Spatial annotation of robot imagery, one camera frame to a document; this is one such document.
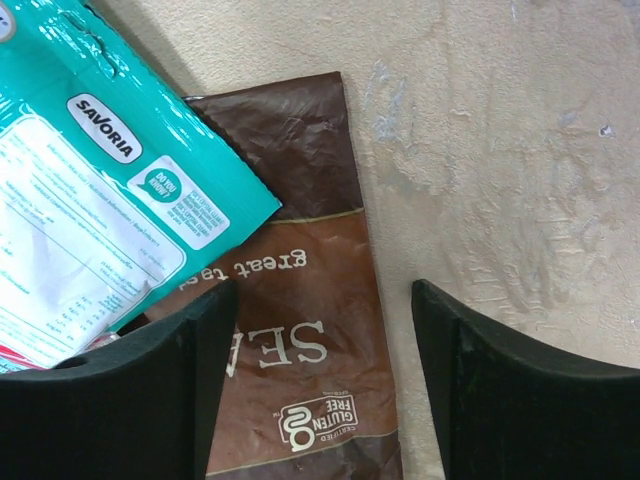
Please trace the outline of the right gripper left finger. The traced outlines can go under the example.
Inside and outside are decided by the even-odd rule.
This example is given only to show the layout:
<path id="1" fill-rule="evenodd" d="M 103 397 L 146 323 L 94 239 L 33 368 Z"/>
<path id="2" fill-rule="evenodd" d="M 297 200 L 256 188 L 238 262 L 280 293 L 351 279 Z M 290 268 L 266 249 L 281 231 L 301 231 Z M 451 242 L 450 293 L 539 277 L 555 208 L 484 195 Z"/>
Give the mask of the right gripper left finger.
<path id="1" fill-rule="evenodd" d="M 238 313 L 224 282 L 49 370 L 1 378 L 5 479 L 202 479 Z"/>

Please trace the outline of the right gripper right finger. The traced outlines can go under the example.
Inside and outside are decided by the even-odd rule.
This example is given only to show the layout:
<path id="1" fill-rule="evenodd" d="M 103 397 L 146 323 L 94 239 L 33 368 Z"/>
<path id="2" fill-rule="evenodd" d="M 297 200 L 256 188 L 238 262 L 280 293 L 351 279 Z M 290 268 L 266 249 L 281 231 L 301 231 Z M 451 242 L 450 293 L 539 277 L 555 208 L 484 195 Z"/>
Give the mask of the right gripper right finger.
<path id="1" fill-rule="evenodd" d="M 412 318 L 449 479 L 635 479 L 639 372 L 553 347 L 427 280 Z"/>

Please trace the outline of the brown m&m's bag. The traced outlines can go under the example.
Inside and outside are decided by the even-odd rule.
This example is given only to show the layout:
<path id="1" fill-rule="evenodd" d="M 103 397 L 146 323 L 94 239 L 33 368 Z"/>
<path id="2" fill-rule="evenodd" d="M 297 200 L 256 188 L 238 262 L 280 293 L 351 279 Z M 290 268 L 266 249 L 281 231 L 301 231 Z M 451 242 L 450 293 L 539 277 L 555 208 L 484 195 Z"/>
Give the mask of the brown m&m's bag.
<path id="1" fill-rule="evenodd" d="M 157 321 L 225 280 L 237 285 L 208 477 L 401 478 L 395 384 L 341 75 L 189 103 L 282 204 L 147 312 Z"/>

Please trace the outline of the teal snack packet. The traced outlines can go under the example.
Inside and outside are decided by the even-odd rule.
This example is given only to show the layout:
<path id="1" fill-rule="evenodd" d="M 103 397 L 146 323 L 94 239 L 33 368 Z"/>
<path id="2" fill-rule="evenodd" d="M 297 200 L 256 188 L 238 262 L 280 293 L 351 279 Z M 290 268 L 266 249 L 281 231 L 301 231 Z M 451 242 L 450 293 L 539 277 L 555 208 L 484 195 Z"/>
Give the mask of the teal snack packet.
<path id="1" fill-rule="evenodd" d="M 86 351 L 280 207 L 85 1 L 1 5 L 1 370 Z"/>

